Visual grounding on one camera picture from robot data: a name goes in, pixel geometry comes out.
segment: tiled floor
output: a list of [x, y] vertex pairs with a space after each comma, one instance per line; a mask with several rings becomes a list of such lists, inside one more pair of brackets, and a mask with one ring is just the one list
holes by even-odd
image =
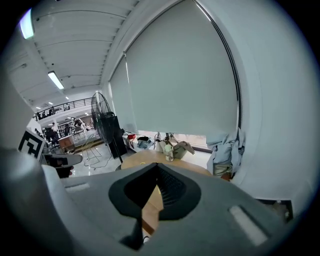
[[[104, 144], [93, 147], [91, 150], [92, 152], [88, 150], [88, 151], [83, 151], [81, 153], [78, 153], [79, 155], [83, 156], [83, 160], [81, 163], [78, 163], [73, 166], [74, 169], [72, 170], [72, 175], [70, 175], [69, 178], [114, 172], [116, 168], [121, 164], [118, 158], [114, 159], [111, 156], [109, 152], [109, 148]], [[127, 157], [133, 154], [134, 153], [129, 150], [126, 154], [122, 155], [121, 158], [124, 161]]]

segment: ceiling panel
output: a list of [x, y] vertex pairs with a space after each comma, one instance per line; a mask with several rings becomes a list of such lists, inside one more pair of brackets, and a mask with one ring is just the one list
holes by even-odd
[[114, 38], [138, 2], [43, 0], [31, 11], [34, 36], [23, 39], [17, 26], [1, 56], [15, 88], [31, 105], [41, 105], [50, 96], [65, 99], [49, 71], [65, 89], [99, 85]]

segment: wooden table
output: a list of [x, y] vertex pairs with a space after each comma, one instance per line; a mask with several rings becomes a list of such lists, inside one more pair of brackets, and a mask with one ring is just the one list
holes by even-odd
[[[131, 168], [134, 166], [139, 166], [141, 164], [152, 164], [152, 163], [163, 163], [168, 165], [173, 165], [181, 168], [188, 169], [190, 171], [200, 173], [207, 176], [212, 176], [211, 173], [196, 164], [189, 163], [180, 159], [174, 159], [172, 162], [166, 160], [166, 156], [155, 150], [143, 150], [137, 152], [128, 158], [126, 158], [121, 169], [126, 170], [126, 168]], [[152, 235], [157, 229], [159, 224], [159, 212], [164, 208], [162, 197], [158, 186], [153, 190], [148, 202], [142, 209], [142, 228], [145, 233]]]

